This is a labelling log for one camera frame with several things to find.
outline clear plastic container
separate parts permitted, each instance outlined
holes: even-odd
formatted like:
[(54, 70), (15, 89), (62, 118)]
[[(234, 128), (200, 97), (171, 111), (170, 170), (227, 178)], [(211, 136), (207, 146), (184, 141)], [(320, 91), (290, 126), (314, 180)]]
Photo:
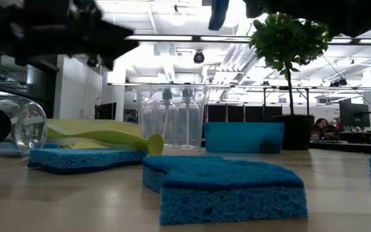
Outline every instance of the clear plastic container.
[(201, 147), (205, 87), (188, 84), (135, 87), (138, 123), (148, 139), (160, 133), (167, 149)]
[(0, 153), (28, 153), (42, 148), (47, 134), (46, 115), (35, 102), (16, 96), (0, 96), (0, 110), (11, 120), (11, 131), (0, 143)]

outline clear plastic bottle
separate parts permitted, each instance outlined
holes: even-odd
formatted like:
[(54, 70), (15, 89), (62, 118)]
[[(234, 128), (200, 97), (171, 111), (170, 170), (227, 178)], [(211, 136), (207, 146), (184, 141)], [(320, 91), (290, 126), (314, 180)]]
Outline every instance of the clear plastic bottle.
[(166, 148), (176, 148), (178, 133), (178, 109), (171, 102), (166, 101), (157, 106), (157, 112), (155, 113), (157, 125), (157, 133), (160, 133), (164, 138), (164, 146)]
[(47, 135), (44, 110), (35, 102), (17, 96), (0, 96), (0, 110), (11, 120), (11, 132), (4, 142), (13, 142), (20, 151), (42, 148)]
[(182, 91), (182, 102), (177, 106), (179, 110), (178, 147), (181, 149), (198, 149), (202, 138), (201, 106), (194, 101), (192, 89)]

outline small tree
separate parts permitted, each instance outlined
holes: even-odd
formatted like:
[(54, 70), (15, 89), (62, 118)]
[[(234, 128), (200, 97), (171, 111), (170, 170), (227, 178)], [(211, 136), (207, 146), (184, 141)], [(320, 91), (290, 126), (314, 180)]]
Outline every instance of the small tree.
[(272, 67), (285, 76), (289, 83), (290, 114), (294, 115), (291, 72), (298, 72), (293, 63), (309, 64), (327, 50), (333, 38), (327, 27), (310, 20), (300, 21), (285, 14), (271, 14), (265, 23), (254, 20), (256, 32), (251, 36), (251, 46), (256, 47), (257, 58), (265, 58)]

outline yellow-green plastic toy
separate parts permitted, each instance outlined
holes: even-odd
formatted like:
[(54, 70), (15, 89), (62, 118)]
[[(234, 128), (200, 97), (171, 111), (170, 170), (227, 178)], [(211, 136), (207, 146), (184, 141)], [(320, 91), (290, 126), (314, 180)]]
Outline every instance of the yellow-green plastic toy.
[(117, 130), (97, 130), (68, 134), (62, 129), (49, 124), (48, 137), (50, 139), (82, 138), (95, 140), (106, 144), (114, 144), (114, 148), (126, 148), (128, 146), (133, 150), (148, 151), (150, 155), (161, 155), (164, 150), (164, 139), (159, 133), (152, 135), (148, 140)]

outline table surface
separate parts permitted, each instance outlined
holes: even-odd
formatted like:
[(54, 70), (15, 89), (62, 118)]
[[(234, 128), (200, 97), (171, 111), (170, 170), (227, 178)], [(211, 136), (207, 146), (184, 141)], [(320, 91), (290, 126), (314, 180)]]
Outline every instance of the table surface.
[(371, 132), (340, 132), (340, 135), (365, 135), (365, 136), (371, 136)]
[(310, 143), (313, 144), (336, 144), (336, 145), (346, 145), (346, 146), (371, 146), (371, 144), (354, 144), (354, 143), (348, 143), (347, 141), (339, 140), (339, 142), (316, 142), (315, 140), (310, 140)]
[(371, 231), (371, 155), (326, 150), (222, 155), (294, 170), (305, 182), (309, 217), (160, 227), (160, 197), (142, 186), (141, 166), (60, 176), (27, 169), (24, 159), (0, 158), (0, 231)]

